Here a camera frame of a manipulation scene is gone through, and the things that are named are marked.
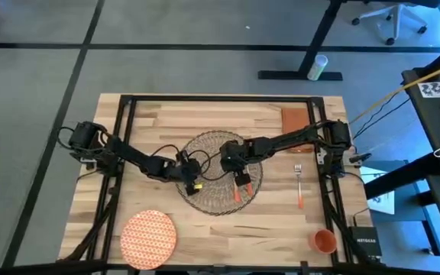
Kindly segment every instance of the black floor stripe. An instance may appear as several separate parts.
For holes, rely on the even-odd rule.
[[[18,219],[18,224],[16,226],[15,232],[11,238],[11,242],[6,251],[5,259],[3,260],[2,267],[12,267],[15,265],[16,257],[18,256],[18,251],[20,250],[21,242],[23,241],[25,232],[27,230],[28,224],[30,223],[31,215],[34,211],[35,204],[37,203],[38,194],[42,187],[42,183],[45,179],[45,173],[50,164],[50,159],[52,158],[55,145],[57,143],[57,130],[62,126],[64,119],[66,117],[67,110],[69,109],[70,101],[73,97],[74,89],[76,88],[77,81],[79,79],[79,74],[84,64],[84,59],[88,52],[87,44],[91,41],[96,25],[98,24],[99,16],[101,14],[105,0],[98,0],[95,7],[95,12],[92,16],[92,20],[89,24],[88,31],[86,33],[81,51],[77,57],[76,63],[73,68],[73,72],[70,76],[69,83],[67,84],[66,91],[64,92],[62,102],[60,103],[57,115],[53,120],[52,130],[50,131],[50,136],[47,139],[47,144],[44,149],[44,153],[40,159],[40,163],[35,173],[33,183],[31,184],[30,191],[27,195],[27,200],[25,201],[23,210],[21,211],[20,218]]]
[[[92,37],[86,35],[85,41]],[[0,49],[80,49],[91,50],[259,50],[304,52],[308,46],[295,45],[242,45],[242,44],[33,44],[0,43]],[[365,46],[322,46],[325,53],[440,53],[440,47],[365,47]]]

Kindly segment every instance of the orange cup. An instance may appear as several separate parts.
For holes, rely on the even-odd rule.
[[[327,229],[320,229],[310,235],[310,247],[319,253],[330,254],[337,248],[335,235]]]

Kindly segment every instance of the white bottle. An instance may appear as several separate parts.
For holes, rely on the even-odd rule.
[[[328,58],[325,55],[317,55],[315,57],[315,61],[313,62],[312,68],[309,71],[309,74],[306,78],[316,81],[319,79],[320,74],[324,70],[325,66],[327,66]]]

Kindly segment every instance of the yellow cable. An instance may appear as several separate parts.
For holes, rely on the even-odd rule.
[[[374,108],[376,108],[377,106],[381,105],[383,102],[385,102],[386,100],[388,100],[390,97],[392,97],[393,95],[404,91],[405,89],[408,89],[409,87],[412,87],[414,85],[417,85],[421,82],[426,81],[427,79],[433,77],[433,76],[437,76],[440,74],[440,70],[436,70],[434,73],[430,73],[427,76],[423,76],[419,79],[417,79],[416,81],[410,82],[409,84],[406,84],[400,88],[398,88],[398,90],[389,93],[388,95],[386,95],[385,97],[383,97],[382,99],[380,99],[379,101],[375,102],[370,108],[368,108],[366,111],[360,113],[355,119],[353,119],[351,122],[349,122],[349,124],[353,124],[355,121],[357,121],[359,118],[361,118],[363,115],[366,115],[368,112],[370,112],[371,110],[373,110]]]

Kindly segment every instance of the desk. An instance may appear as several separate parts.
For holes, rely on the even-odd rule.
[[[402,73],[404,83],[410,83],[418,76],[415,71]],[[440,82],[440,76],[433,81]],[[423,98],[419,87],[413,86],[406,90],[417,115],[424,127],[425,134],[432,145],[433,150],[440,148],[440,98]],[[407,165],[388,173],[365,186],[368,199],[388,193],[395,188],[405,186],[417,180],[427,179],[430,191],[418,194],[422,206],[436,203],[440,208],[440,158],[434,157],[433,153],[414,160]]]
[[[106,126],[110,132],[114,127],[120,97],[119,94],[102,94],[99,98],[94,122]],[[185,101],[180,97],[171,101],[166,100],[167,95],[150,97],[154,97],[154,101],[137,102],[129,141],[131,146],[146,154],[165,144],[175,144],[181,148],[196,135],[212,129],[232,131],[244,138],[277,136],[282,134],[281,108],[307,108],[306,103],[297,102],[302,96],[235,96],[236,99],[242,97],[243,102],[212,101],[208,95],[203,96],[204,102]],[[323,104],[327,119],[347,121],[342,97],[323,97]],[[128,114],[128,108],[125,107],[124,114]],[[124,115],[121,137],[127,120],[128,115]],[[164,150],[161,155],[173,157],[173,152]],[[301,210],[297,208],[296,201],[295,163],[303,165],[302,194],[305,207]],[[215,217],[186,204],[173,183],[148,179],[137,167],[126,163],[111,249],[106,259],[111,264],[125,264],[119,248],[125,222],[139,211],[156,209],[172,218],[178,234],[176,249],[166,265],[221,264],[292,267],[297,270],[300,261],[307,261],[310,267],[330,267],[331,257],[313,252],[307,240],[310,233],[325,228],[326,223],[315,154],[279,152],[264,161],[263,168],[261,189],[253,202],[234,214]],[[359,174],[355,168],[348,168],[348,171]],[[351,175],[339,179],[339,183],[346,221],[349,223],[354,213],[367,208],[364,187],[358,178]],[[91,228],[101,187],[102,176],[99,174],[84,177],[77,183],[60,257],[67,256]],[[369,212],[357,215],[357,223],[372,226]],[[338,259],[344,261],[341,236],[338,230],[335,233],[338,238]],[[102,245],[103,232],[98,238],[97,247]]]

